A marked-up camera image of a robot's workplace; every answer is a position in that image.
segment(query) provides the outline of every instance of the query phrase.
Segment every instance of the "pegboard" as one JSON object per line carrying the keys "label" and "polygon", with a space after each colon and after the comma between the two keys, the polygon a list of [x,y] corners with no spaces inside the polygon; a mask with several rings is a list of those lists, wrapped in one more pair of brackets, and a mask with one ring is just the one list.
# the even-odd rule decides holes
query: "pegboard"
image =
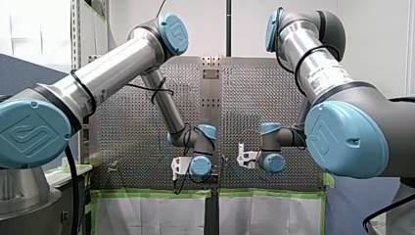
{"label": "pegboard", "polygon": [[[207,89],[204,62],[198,57],[179,57],[161,67],[184,121],[192,125],[207,119],[207,103],[201,96]],[[274,59],[221,58],[217,68],[220,76],[215,82],[221,82],[221,87],[219,83],[209,89],[214,97],[221,96],[216,104],[220,105],[216,141],[221,160],[217,166],[220,186],[318,190],[322,185],[321,172],[306,150],[284,148],[288,167],[275,175],[241,168],[236,162],[239,140],[245,142],[246,150],[260,148],[259,134],[254,131],[259,131],[261,123],[294,123],[301,95],[293,77],[279,69]],[[140,77],[133,83],[143,85]],[[183,149],[166,143],[166,129],[150,102],[151,95],[152,92],[124,87],[100,106],[91,119],[92,162],[102,162],[95,169],[93,188],[172,188],[171,159],[182,156]],[[254,131],[241,136],[246,129]],[[108,171],[115,162],[117,170]],[[185,185],[199,187],[189,182]]]}
{"label": "pegboard", "polygon": [[[201,66],[201,58],[180,57],[161,67],[184,121],[191,125],[200,118]],[[141,77],[131,83],[144,86]],[[152,94],[126,86],[91,118],[91,163],[101,163],[94,169],[93,188],[172,189],[171,159],[183,156],[183,149],[168,145],[167,130],[150,101]],[[115,163],[116,170],[109,170]]]}
{"label": "pegboard", "polygon": [[279,68],[275,59],[223,58],[221,72],[221,187],[318,190],[321,171],[305,149],[283,148],[287,168],[278,174],[241,168],[235,161],[239,141],[244,141],[245,151],[259,150],[262,123],[295,123],[302,96],[293,76]]}

